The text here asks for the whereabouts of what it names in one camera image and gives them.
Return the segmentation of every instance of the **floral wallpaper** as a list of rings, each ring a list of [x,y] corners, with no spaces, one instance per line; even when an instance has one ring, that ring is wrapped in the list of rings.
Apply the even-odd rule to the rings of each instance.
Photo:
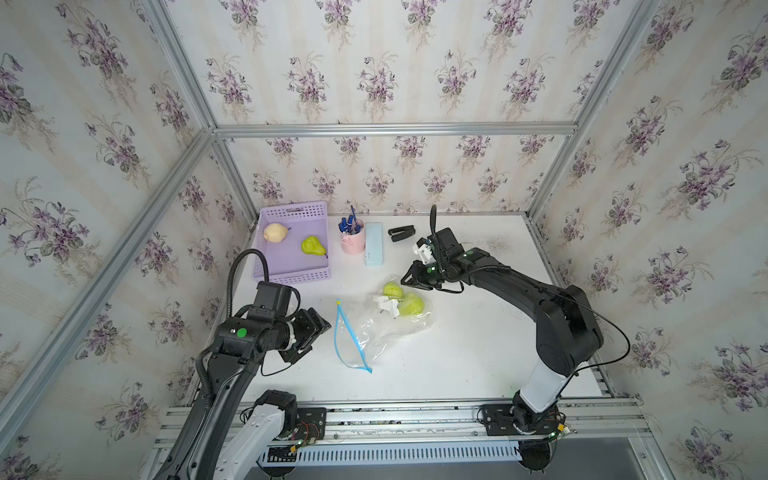
[[[329,211],[525,211],[562,144],[554,135],[237,138],[257,207],[324,200]]]
[[[48,480],[136,478],[160,414],[187,401],[192,358],[214,326],[230,252],[247,236],[216,159],[204,158],[23,428],[27,444],[5,460],[22,470],[13,464],[0,478],[43,464]],[[8,361],[0,356],[4,373],[14,368]],[[53,432],[70,432],[72,441]]]
[[[535,219],[564,280],[629,335],[607,370],[676,478],[768,468],[767,35],[765,2],[661,2]]]
[[[142,12],[0,2],[1,396],[200,128]]]
[[[0,40],[2,399],[200,124],[137,2],[0,2]],[[184,402],[189,358],[246,235],[206,157],[4,452],[0,478],[136,477],[159,412]]]
[[[634,3],[192,0],[167,6],[218,123],[298,124],[573,120]],[[688,10],[676,11],[671,26],[659,18],[649,61],[667,37],[688,29]],[[105,82],[117,93],[116,80]]]

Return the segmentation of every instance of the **pink cup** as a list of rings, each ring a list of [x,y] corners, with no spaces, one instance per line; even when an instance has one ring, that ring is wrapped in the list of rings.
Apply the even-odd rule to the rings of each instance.
[[[347,255],[360,255],[366,251],[366,225],[361,220],[356,220],[360,225],[360,231],[354,235],[339,232],[341,234],[341,250]]]

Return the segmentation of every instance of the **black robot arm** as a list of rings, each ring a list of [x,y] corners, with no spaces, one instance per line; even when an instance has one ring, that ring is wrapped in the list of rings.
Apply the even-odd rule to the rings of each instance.
[[[589,300],[576,286],[560,288],[539,282],[484,250],[465,251],[449,228],[435,232],[435,217],[433,206],[433,234],[419,240],[415,248],[422,261],[413,262],[401,283],[424,290],[444,290],[444,283],[474,285],[518,307],[536,323],[539,360],[528,382],[515,394],[515,407],[510,411],[519,432],[536,433],[557,412],[557,397],[578,365],[603,345]]]

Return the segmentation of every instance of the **metal rail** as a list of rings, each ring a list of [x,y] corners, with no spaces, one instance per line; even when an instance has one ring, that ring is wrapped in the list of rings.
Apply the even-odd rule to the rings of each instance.
[[[584,102],[584,107],[576,117],[578,129],[575,134],[563,142],[557,157],[555,157],[552,165],[549,167],[549,171],[541,180],[541,186],[538,188],[531,202],[531,207],[528,209],[528,215],[533,220],[538,219],[538,216],[544,209],[544,205],[571,163],[576,148],[584,140],[587,132],[589,132],[589,128],[598,116],[601,107],[607,102],[611,89],[616,85],[621,72],[630,61],[634,53],[634,47],[640,41],[641,35],[650,23],[650,19],[656,12],[659,3],[660,0],[638,0],[637,4],[635,4],[613,50],[611,50],[607,60],[603,63],[603,69],[594,83],[594,87],[589,92],[587,100]]]
[[[481,405],[509,403],[510,399],[467,399],[431,400],[404,402],[299,402],[299,407],[324,407],[326,416],[325,439],[315,446],[305,447],[305,455],[312,452],[367,450],[372,445],[384,449],[408,445],[421,449],[425,445],[450,449],[477,445],[509,445],[510,441],[525,441],[542,438],[541,435],[507,435],[488,437],[485,427],[477,419]],[[241,409],[251,406],[250,402],[240,404]],[[562,399],[558,408],[566,416],[566,424],[573,433],[570,438],[640,438],[652,435],[634,399]],[[187,420],[190,408],[168,409],[161,418],[161,430],[150,454],[150,460],[142,478],[151,478],[165,460],[170,448],[176,442],[181,427]],[[226,445],[242,424],[233,420]],[[275,441],[270,445],[283,445]],[[451,461],[478,461],[483,455],[454,455]]]
[[[160,41],[165,57],[170,62],[171,68],[176,74],[181,89],[187,94],[189,103],[193,112],[203,124],[204,127],[216,127],[216,117],[211,110],[205,96],[205,91],[190,63],[189,56],[184,50],[184,44],[181,36],[174,25],[173,19],[168,12],[164,0],[142,0],[144,10],[147,13],[150,24],[153,26],[155,35]],[[248,187],[237,170],[237,165],[224,142],[216,142],[213,145],[214,153],[219,161],[222,174],[232,190],[235,201],[240,205],[240,209],[245,213],[249,222],[255,222],[258,217],[258,210],[253,204],[253,199],[248,194]]]
[[[424,124],[276,124],[221,125],[220,138],[265,137],[393,137],[398,135],[569,135],[576,124],[567,121],[455,122]]]

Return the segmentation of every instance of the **white tabletop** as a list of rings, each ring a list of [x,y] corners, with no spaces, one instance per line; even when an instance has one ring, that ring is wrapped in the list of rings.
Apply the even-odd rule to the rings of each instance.
[[[379,292],[390,276],[402,277],[416,256],[412,245],[429,235],[427,216],[361,216],[380,222],[384,229],[384,265],[367,267],[363,255],[348,256],[339,245],[339,218],[328,219],[331,279],[298,283],[301,306],[315,310],[331,325],[336,323],[336,298],[363,297]],[[386,231],[414,225],[416,235],[393,243]],[[516,215],[441,216],[438,230],[450,227],[468,250],[480,247],[500,262],[537,280],[550,282],[544,264],[523,218]],[[253,278],[254,255],[237,284],[233,309],[253,302],[257,282]],[[244,401],[252,401],[266,389],[296,394],[299,400],[432,400],[512,397],[528,380],[538,360],[533,321],[496,295],[468,286],[452,295],[419,290],[433,304],[434,324],[407,336],[372,364],[373,373],[350,369],[336,356],[333,329],[324,333],[296,365],[275,376],[257,376]],[[269,352],[264,372],[286,366],[276,352]],[[574,377],[563,391],[567,397],[599,397],[592,375]]]

